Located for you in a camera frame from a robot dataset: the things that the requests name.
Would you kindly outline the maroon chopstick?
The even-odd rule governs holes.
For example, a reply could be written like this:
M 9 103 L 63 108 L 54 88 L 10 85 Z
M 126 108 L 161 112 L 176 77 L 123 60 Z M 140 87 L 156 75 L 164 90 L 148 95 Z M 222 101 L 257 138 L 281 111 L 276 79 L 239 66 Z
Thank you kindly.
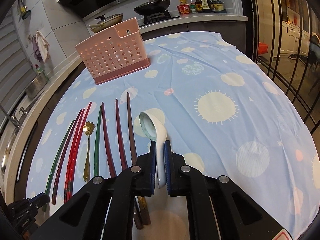
M 104 106 L 103 102 L 101 103 L 101 112 L 102 112 L 103 134 L 104 134 L 104 143 L 105 143 L 105 150 L 106 150 L 106 156 L 107 156 L 107 164 L 108 164 L 110 176 L 111 176 L 111 178 L 114 178 L 117 176 L 117 174 L 116 174 L 116 169 L 115 169 L 113 158 L 112 158 L 110 142 L 108 139 L 106 116 L 105 116 L 105 106 Z
M 124 143 L 123 143 L 123 136 L 122 136 L 122 131 L 121 131 L 118 99 L 115 100 L 115 106 L 116 106 L 117 138 L 118 138 L 118 147 L 119 147 L 121 169 L 125 170 L 125 169 L 127 169 L 127 160 L 126 160 L 125 148 L 124 148 Z

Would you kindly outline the green chopstick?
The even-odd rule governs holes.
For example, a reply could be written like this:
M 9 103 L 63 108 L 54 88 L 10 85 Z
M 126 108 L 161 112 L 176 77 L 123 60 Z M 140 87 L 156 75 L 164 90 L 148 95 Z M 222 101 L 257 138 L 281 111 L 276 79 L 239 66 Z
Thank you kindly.
M 99 176 L 99 149 L 100 149 L 100 128 L 101 128 L 101 115 L 102 106 L 99 108 L 97 130 L 95 135 L 95 145 L 94 145 L 94 176 Z
M 57 168 L 58 161 L 59 161 L 60 155 L 62 153 L 62 150 L 63 150 L 63 148 L 64 148 L 64 146 L 66 144 L 66 141 L 67 141 L 67 139 L 68 139 L 68 137 L 70 135 L 71 129 L 74 126 L 74 122 L 75 122 L 75 120 L 73 119 L 72 122 L 70 123 L 70 125 L 69 125 L 69 127 L 67 129 L 67 132 L 65 133 L 65 136 L 63 137 L 63 140 L 62 140 L 62 142 L 61 142 L 61 144 L 60 144 L 60 146 L 59 146 L 59 148 L 57 150 L 57 153 L 55 155 L 53 164 L 52 164 L 50 172 L 49 172 L 48 180 L 47 180 L 47 183 L 46 183 L 46 189 L 45 189 L 45 192 L 44 192 L 47 196 L 49 196 L 49 194 L 50 194 L 50 188 L 52 186 L 53 176 L 54 176 L 54 173 L 56 171 L 56 168 Z

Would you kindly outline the white ceramic soup spoon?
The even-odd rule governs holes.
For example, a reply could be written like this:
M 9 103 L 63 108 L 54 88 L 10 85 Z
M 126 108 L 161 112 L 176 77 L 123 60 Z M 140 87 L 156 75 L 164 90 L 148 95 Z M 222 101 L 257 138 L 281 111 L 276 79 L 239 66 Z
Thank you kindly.
M 139 114 L 139 122 L 146 137 L 156 143 L 158 187 L 164 187 L 166 185 L 164 143 L 167 140 L 167 130 L 156 116 L 145 111 Z

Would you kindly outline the brown chopstick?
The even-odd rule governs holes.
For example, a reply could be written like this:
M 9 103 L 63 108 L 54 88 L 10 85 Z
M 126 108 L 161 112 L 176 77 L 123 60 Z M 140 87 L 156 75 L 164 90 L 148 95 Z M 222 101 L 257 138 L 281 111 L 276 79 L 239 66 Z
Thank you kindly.
M 126 98 L 127 98 L 127 123 L 128 123 L 128 130 L 129 130 L 131 162 L 132 162 L 132 165 L 135 166 L 137 161 L 137 152 L 136 152 L 135 137 L 134 137 L 134 131 L 133 131 L 133 124 L 132 124 L 129 92 L 127 92 Z M 151 220 L 150 220 L 146 198 L 137 196 L 136 199 L 137 200 L 134 207 L 134 220 L 135 220 L 136 228 L 138 230 L 141 230 L 144 228 L 145 225 L 150 225 Z

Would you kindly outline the bright red chopstick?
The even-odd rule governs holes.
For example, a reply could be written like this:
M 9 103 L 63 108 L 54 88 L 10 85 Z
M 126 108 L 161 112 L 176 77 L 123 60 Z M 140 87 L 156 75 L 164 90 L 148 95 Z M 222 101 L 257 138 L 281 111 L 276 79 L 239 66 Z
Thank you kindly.
M 83 114 L 84 114 L 84 109 L 82 109 L 79 112 L 79 117 L 77 118 L 76 126 L 75 126 L 74 133 L 73 133 L 73 140 L 72 140 L 71 149 L 70 149 L 70 153 L 69 153 L 67 171 L 66 171 L 66 177 L 65 177 L 64 203 L 67 202 L 67 189 L 68 189 L 69 175 L 71 173 L 71 164 L 72 164 L 73 151 L 74 151 L 74 147 L 75 147 L 76 140 L 77 140 L 77 137 L 78 137 L 78 129 L 79 129 L 80 122 L 82 120 Z
M 92 103 L 90 102 L 86 108 L 84 108 L 84 114 L 82 117 L 82 120 L 80 122 L 80 126 L 78 129 L 78 137 L 76 140 L 76 144 L 73 151 L 73 157 L 72 157 L 72 164 L 71 164 L 71 173 L 69 175 L 69 181 L 68 181 L 68 189 L 67 189 L 67 201 L 71 198 L 73 194 L 73 183 L 74 183 L 74 176 L 75 176 L 75 166 L 76 166 L 76 159 L 78 156 L 78 150 L 80 147 L 80 141 L 82 137 L 82 128 L 85 125 L 86 119 L 88 117 L 89 111 L 91 109 Z

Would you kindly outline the gold flower spoon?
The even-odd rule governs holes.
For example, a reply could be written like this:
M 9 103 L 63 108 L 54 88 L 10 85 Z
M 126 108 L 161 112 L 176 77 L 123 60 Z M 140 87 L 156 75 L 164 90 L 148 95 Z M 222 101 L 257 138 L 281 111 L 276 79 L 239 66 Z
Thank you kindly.
M 95 124 L 93 124 L 90 121 L 87 121 L 82 128 L 84 135 L 87 136 L 87 152 L 86 152 L 86 161 L 85 161 L 84 173 L 83 173 L 83 179 L 85 182 L 89 182 L 90 180 L 90 161 L 89 161 L 90 140 L 91 140 L 91 134 L 94 132 L 94 129 L 95 129 Z

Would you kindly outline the blue patterned tablecloth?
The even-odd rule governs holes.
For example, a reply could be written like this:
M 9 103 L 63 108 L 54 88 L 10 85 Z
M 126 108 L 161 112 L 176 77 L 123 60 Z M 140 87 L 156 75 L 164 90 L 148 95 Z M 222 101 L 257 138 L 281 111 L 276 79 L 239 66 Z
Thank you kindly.
M 127 114 L 137 154 L 149 151 L 140 112 L 166 127 L 174 152 L 204 175 L 227 175 L 299 236 L 319 210 L 319 158 L 308 127 L 285 93 L 217 33 L 193 31 L 145 42 L 148 68 L 96 85 L 84 70 L 46 123 L 28 176 L 26 195 L 46 188 L 56 154 L 78 112 L 105 122 L 114 166 L 121 171 L 116 122 L 129 158 Z

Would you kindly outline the chrome sink faucet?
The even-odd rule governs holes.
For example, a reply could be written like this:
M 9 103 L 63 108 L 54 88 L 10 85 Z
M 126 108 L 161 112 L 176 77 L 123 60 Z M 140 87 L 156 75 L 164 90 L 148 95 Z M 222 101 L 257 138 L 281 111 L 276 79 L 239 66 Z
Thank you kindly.
M 22 115 L 20 119 L 17 119 L 15 115 L 9 115 L 7 111 L 3 108 L 2 105 L 0 105 L 1 111 L 4 113 L 4 115 L 7 117 L 7 119 L 17 128 L 20 129 L 22 127 L 22 124 L 28 115 L 28 113 L 25 111 L 23 107 L 19 109 L 20 112 L 22 112 Z

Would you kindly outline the pink perforated utensil holder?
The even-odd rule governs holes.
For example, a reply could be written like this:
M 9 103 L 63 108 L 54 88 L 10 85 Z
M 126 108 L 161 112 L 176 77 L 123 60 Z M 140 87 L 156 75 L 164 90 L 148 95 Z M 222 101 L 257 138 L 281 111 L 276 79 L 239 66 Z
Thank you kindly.
M 151 64 L 135 17 L 94 34 L 75 48 L 96 85 Z

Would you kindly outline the stainless steel pot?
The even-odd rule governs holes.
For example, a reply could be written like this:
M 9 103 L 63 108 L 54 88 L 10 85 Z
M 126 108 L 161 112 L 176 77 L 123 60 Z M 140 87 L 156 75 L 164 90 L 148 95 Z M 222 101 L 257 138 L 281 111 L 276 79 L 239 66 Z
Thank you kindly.
M 25 93 L 29 98 L 35 98 L 48 82 L 45 72 L 38 74 L 26 87 Z

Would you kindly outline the green dish soap bottle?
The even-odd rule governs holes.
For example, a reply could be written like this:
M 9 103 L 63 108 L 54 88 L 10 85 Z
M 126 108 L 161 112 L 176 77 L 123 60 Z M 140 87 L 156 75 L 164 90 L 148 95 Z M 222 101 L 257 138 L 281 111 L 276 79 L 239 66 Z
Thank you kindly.
M 40 67 L 38 64 L 35 64 L 35 70 L 36 70 L 37 75 L 40 75 L 40 74 L 45 75 L 44 69 L 42 67 Z

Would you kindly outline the black gas stove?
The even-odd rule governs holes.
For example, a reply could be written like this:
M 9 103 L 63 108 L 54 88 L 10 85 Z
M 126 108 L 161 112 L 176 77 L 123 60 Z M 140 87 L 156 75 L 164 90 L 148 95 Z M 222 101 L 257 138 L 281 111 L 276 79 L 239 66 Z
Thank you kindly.
M 168 10 L 166 10 L 164 12 L 159 12 L 149 16 L 144 16 L 143 18 L 138 20 L 138 25 L 142 27 L 145 25 L 170 20 L 173 18 L 179 18 L 179 16 L 180 15 L 176 11 L 170 13 Z

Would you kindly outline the beige frying pan with lid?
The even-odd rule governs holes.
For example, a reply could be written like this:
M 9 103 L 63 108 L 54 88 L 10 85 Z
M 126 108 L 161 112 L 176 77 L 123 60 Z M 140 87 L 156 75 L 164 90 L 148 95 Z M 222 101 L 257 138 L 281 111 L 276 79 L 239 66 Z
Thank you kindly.
M 95 20 L 99 20 L 96 24 L 90 24 L 89 29 L 93 33 L 98 33 L 106 28 L 109 28 L 115 24 L 122 22 L 123 14 L 114 14 L 108 17 L 105 15 L 100 15 L 95 18 Z

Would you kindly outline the red instant noodle cup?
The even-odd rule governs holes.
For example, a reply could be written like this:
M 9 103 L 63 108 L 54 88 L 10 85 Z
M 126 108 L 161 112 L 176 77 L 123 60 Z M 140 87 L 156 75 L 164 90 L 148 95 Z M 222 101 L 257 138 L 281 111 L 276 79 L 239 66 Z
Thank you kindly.
M 189 4 L 180 4 L 177 6 L 177 9 L 180 15 L 186 15 L 191 13 Z

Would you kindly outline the small green jar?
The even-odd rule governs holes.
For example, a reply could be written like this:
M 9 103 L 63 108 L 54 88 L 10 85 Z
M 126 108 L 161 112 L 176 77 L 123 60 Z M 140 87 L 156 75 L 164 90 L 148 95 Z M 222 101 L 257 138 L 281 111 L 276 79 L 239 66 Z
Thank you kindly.
M 195 5 L 195 4 L 189 4 L 189 6 L 190 6 L 190 12 L 191 12 L 192 14 L 197 13 L 196 5 Z

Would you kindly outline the purple hanging cloth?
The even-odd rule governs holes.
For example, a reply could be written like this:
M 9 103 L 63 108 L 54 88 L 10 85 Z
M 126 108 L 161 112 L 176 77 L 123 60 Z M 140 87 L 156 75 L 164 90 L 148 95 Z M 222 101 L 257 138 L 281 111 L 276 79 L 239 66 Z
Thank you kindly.
M 32 42 L 32 46 L 33 46 L 33 54 L 34 54 L 35 59 L 37 59 L 37 61 L 39 61 L 40 63 L 43 63 L 43 59 L 42 59 L 39 47 L 38 47 L 38 45 L 36 43 L 36 37 L 35 36 L 33 36 L 31 38 L 31 42 Z

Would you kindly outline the black wok with lid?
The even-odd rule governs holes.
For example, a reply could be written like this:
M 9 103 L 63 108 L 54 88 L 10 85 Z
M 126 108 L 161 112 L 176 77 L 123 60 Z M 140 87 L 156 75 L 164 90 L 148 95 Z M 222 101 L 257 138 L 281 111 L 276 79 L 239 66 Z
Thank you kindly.
M 134 8 L 134 11 L 142 16 L 165 12 L 170 5 L 170 0 L 149 0 Z

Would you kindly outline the white hanging towel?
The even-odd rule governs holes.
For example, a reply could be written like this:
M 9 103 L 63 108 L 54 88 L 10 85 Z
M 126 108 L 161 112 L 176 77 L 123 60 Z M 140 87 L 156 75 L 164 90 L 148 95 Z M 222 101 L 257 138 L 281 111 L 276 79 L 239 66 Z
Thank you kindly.
M 40 31 L 36 32 L 35 37 L 36 37 L 36 43 L 39 47 L 39 50 L 43 59 L 43 63 L 45 63 L 50 58 L 49 43 L 47 42 L 44 35 Z

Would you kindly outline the soy sauce bottle yellow cap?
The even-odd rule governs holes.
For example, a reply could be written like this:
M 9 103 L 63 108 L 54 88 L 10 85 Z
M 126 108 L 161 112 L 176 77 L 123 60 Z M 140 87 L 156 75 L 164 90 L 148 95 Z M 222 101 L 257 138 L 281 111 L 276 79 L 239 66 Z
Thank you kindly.
M 197 12 L 202 12 L 202 2 L 201 0 L 196 0 L 195 2 Z

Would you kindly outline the small condiment jars tray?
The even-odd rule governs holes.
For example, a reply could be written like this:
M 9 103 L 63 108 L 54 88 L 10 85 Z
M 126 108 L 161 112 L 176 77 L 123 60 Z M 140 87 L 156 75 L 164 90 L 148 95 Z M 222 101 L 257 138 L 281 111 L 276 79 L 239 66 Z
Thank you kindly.
M 223 2 L 221 0 L 211 0 L 210 2 L 212 12 L 216 13 L 226 13 L 227 10 L 224 8 Z

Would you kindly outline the dark vinegar bottle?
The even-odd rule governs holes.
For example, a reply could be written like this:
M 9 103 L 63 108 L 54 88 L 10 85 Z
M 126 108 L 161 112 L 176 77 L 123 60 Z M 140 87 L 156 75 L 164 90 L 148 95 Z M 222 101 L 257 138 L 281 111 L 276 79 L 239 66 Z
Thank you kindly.
M 202 12 L 210 13 L 212 12 L 210 0 L 201 0 L 202 3 Z

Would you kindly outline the hanging green strainer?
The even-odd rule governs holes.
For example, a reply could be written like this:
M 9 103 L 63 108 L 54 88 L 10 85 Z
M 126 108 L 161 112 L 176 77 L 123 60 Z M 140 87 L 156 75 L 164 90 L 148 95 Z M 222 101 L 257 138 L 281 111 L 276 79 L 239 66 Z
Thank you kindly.
M 31 15 L 31 11 L 27 9 L 27 6 L 25 5 L 25 0 L 18 0 L 17 2 L 20 18 L 19 22 L 21 20 L 27 19 Z

